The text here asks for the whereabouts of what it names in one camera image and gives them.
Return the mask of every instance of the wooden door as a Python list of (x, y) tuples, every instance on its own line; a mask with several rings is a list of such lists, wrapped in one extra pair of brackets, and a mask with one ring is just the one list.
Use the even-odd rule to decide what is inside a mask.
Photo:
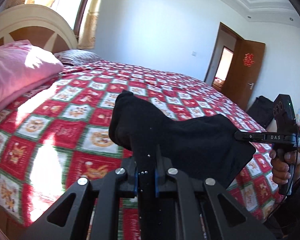
[(256, 41), (237, 40), (232, 62), (221, 93), (246, 110), (257, 82), (266, 45)]

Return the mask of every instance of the bedsheet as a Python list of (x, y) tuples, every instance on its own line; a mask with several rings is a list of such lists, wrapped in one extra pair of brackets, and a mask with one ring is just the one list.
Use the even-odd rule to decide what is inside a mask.
[[(131, 152), (108, 136), (123, 89), (174, 120), (223, 114), (240, 130), (264, 131), (228, 98), (182, 74), (101, 60), (68, 66), (0, 112), (0, 205), (29, 226), (79, 177), (102, 178)], [(259, 220), (280, 199), (267, 144), (228, 188)], [(138, 239), (137, 199), (122, 199), (119, 239)]]

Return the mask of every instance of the hand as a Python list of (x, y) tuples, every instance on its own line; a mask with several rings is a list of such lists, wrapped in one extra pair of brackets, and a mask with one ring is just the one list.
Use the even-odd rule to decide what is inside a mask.
[[(282, 161), (280, 161), (279, 158), (276, 158), (277, 153), (275, 152), (275, 150), (272, 150), (269, 153), (271, 160), (271, 165), (273, 166), (272, 168), (272, 180), (274, 183), (278, 184), (278, 185), (283, 185), (288, 183), (288, 179), (292, 176), (292, 174), (290, 174), (288, 172), (289, 170), (289, 165), (287, 163), (290, 164), (295, 164), (296, 162), (296, 151), (295, 152), (289, 152), (289, 153), (285, 153), (284, 155), (284, 159), (287, 163), (284, 163)], [(297, 167), (295, 170), (295, 174), (294, 174), (294, 179), (293, 182), (297, 181), (298, 179), (300, 179), (300, 153), (298, 153), (298, 162), (297, 162)]]

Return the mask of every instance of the wooden bed frame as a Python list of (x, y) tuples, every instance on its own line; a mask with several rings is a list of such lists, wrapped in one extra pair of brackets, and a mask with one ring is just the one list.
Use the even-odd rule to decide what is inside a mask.
[(54, 10), (22, 4), (0, 13), (0, 46), (29, 40), (34, 46), (57, 53), (77, 48), (73, 30)]

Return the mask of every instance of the red chinese character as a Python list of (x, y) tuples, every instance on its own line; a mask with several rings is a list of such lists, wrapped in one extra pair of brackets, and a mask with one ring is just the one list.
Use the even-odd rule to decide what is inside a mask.
[(243, 59), (243, 64), (245, 66), (250, 67), (254, 63), (254, 61), (252, 59), (253, 59), (253, 54), (247, 53), (246, 56)]

